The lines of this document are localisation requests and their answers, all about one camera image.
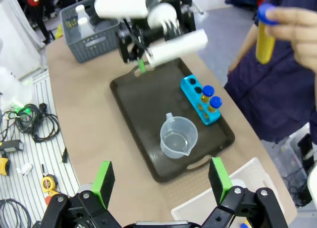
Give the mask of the person hand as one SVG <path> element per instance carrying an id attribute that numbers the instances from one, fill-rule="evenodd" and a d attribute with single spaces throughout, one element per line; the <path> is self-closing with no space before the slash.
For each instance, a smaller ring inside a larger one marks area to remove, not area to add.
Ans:
<path id="1" fill-rule="evenodd" d="M 278 23 L 266 27 L 266 33 L 277 40 L 289 41 L 295 60 L 316 73 L 317 13 L 303 8 L 276 7 L 265 14 L 267 19 Z"/>

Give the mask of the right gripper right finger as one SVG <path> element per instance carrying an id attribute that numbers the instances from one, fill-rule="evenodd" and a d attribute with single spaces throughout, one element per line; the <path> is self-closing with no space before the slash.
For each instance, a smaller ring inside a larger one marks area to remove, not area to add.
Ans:
<path id="1" fill-rule="evenodd" d="M 219 157 L 210 162 L 208 178 L 217 203 L 203 228 L 227 228 L 236 217 L 245 218 L 253 228 L 287 228 L 288 224 L 272 189 L 255 192 L 232 185 Z"/>

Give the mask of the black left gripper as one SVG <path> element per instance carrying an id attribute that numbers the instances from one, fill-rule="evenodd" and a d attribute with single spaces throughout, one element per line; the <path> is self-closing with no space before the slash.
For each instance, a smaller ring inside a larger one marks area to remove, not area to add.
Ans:
<path id="1" fill-rule="evenodd" d="M 124 63 L 138 62 L 142 74 L 146 73 L 145 63 L 142 59 L 151 43 L 163 38 L 163 27 L 151 29 L 145 19 L 120 21 L 116 32 L 118 50 Z"/>

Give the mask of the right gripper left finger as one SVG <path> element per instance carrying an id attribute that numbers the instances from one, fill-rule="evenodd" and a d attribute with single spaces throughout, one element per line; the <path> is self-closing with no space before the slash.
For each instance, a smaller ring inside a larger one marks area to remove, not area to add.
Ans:
<path id="1" fill-rule="evenodd" d="M 89 223 L 95 228 L 119 228 L 121 225 L 108 210 L 115 175 L 112 162 L 103 161 L 90 189 L 69 198 L 56 194 L 41 221 L 42 228 L 75 228 Z"/>

